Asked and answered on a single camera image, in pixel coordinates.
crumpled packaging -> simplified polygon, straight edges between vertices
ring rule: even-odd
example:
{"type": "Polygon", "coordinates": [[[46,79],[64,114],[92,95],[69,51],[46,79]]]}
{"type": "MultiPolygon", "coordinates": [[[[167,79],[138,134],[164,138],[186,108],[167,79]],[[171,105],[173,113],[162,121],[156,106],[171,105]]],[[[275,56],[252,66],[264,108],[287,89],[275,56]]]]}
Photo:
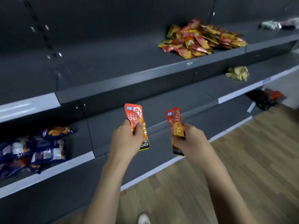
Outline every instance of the crumpled packaging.
{"type": "Polygon", "coordinates": [[[228,73],[225,74],[227,77],[230,77],[232,79],[238,80],[238,81],[247,81],[247,78],[249,76],[249,72],[247,67],[230,67],[228,69],[228,73]]]}

white shoe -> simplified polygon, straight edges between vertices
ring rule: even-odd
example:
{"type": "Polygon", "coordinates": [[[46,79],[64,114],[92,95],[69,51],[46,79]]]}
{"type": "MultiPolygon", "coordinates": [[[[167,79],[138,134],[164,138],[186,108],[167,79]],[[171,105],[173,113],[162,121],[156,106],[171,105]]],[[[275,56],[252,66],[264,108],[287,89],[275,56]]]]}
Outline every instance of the white shoe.
{"type": "Polygon", "coordinates": [[[150,219],[146,214],[142,214],[138,218],[138,224],[150,224],[150,219]]]}

